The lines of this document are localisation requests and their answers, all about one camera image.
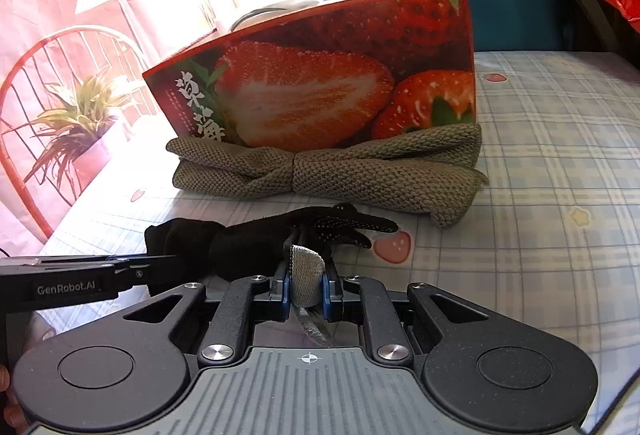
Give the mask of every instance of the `olive green knit cloth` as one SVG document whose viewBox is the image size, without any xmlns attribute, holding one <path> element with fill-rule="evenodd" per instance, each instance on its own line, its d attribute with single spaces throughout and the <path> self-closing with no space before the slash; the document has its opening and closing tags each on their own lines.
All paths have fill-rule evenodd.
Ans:
<svg viewBox="0 0 640 435">
<path fill-rule="evenodd" d="M 487 182 L 474 170 L 481 142 L 479 125 L 461 123 L 300 154 L 191 137 L 166 148 L 180 157 L 180 189 L 242 200 L 293 191 L 428 213 L 437 227 L 451 227 Z"/>
</svg>

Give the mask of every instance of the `strawberry box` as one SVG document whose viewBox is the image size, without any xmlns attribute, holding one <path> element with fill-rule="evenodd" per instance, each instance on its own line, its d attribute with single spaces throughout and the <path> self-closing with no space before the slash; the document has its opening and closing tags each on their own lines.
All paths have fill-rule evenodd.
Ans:
<svg viewBox="0 0 640 435">
<path fill-rule="evenodd" d="M 179 136 L 290 152 L 473 122 L 467 0 L 340 0 L 183 50 L 143 74 Z"/>
</svg>

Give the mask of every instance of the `black cable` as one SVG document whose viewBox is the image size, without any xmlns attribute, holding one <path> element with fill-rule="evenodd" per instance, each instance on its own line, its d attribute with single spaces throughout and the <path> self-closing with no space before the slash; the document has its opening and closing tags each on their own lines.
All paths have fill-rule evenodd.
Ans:
<svg viewBox="0 0 640 435">
<path fill-rule="evenodd" d="M 623 386 L 620 389 L 618 394 L 615 396 L 614 400 L 611 401 L 611 404 L 609 404 L 609 407 L 607 408 L 607 410 L 602 414 L 602 417 L 598 419 L 598 422 L 594 425 L 593 428 L 591 428 L 591 430 L 588 433 L 582 428 L 578 428 L 578 431 L 581 433 L 581 435 L 597 435 L 598 431 L 600 431 L 602 427 L 607 423 L 607 421 L 609 420 L 609 418 L 611 417 L 615 409 L 618 407 L 620 402 L 624 399 L 626 393 L 632 388 L 632 386 L 636 383 L 636 381 L 639 378 L 640 378 L 640 367 L 634 372 L 634 375 L 632 375 L 628 379 L 628 381 L 625 383 L 625 386 Z"/>
</svg>

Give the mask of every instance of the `black glove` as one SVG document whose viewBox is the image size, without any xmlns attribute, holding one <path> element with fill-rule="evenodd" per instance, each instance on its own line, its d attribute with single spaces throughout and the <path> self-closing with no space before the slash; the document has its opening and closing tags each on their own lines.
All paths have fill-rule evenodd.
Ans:
<svg viewBox="0 0 640 435">
<path fill-rule="evenodd" d="M 263 274 L 272 276 L 284 259 L 284 244 L 303 245 L 323 258 L 331 245 L 350 243 L 370 249 L 357 229 L 393 233 L 391 220 L 360 213 L 350 204 L 332 208 L 313 206 L 225 227 L 217 222 L 172 219 L 145 231 L 149 255 L 177 255 L 188 264 L 187 280 L 215 273 L 233 281 Z"/>
</svg>

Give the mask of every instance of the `red chair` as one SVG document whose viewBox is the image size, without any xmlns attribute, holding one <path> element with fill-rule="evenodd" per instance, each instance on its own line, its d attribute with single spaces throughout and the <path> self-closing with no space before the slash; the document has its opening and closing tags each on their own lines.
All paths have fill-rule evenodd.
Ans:
<svg viewBox="0 0 640 435">
<path fill-rule="evenodd" d="M 155 115 L 159 108 L 142 80 L 148 61 L 138 46 L 124 34 L 96 25 L 78 25 L 46 36 L 16 62 L 0 86 L 0 164 L 33 221 L 48 238 L 78 198 L 81 187 L 74 168 L 60 163 L 25 182 L 25 176 L 47 144 L 35 137 L 28 124 L 43 110 L 60 106 L 46 89 L 57 82 L 74 86 L 107 67 L 114 76 L 139 80 L 123 109 L 129 125 L 141 115 Z M 58 176 L 62 183 L 58 188 Z"/>
</svg>

